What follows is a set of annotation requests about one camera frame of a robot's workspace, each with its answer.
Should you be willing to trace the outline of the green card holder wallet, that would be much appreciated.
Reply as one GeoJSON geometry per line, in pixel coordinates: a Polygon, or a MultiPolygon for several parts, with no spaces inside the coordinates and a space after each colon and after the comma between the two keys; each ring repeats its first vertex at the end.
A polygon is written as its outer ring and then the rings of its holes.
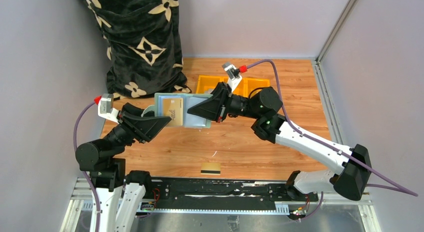
{"type": "Polygon", "coordinates": [[[169,116],[168,127],[210,128],[210,120],[188,113],[188,109],[210,97],[210,94],[156,93],[154,104],[148,106],[142,116],[169,116]]]}

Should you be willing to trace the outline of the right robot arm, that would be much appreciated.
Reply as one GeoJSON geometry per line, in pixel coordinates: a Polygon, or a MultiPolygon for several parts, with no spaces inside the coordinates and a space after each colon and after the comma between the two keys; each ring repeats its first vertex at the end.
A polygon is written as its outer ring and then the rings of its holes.
{"type": "Polygon", "coordinates": [[[188,108],[188,114],[222,122],[226,117],[253,118],[251,126],[261,140],[293,148],[327,167],[315,172],[294,171],[285,183],[292,199],[312,192],[336,192],[361,200],[371,172],[366,147],[338,144],[313,134],[279,114],[283,103],[272,87],[259,87],[248,97],[235,95],[230,86],[219,82],[211,97],[188,108]]]}

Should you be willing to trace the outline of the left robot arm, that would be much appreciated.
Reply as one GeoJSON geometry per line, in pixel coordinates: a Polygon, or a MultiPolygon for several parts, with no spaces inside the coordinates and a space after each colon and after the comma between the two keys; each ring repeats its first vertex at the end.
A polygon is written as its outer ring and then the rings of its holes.
{"type": "Polygon", "coordinates": [[[75,147],[79,169],[92,194],[91,232],[129,232],[137,210],[146,194],[152,191],[147,171],[126,174],[126,161],[117,158],[135,142],[150,142],[172,119],[130,105],[105,112],[97,104],[98,115],[116,126],[103,138],[75,147]]]}

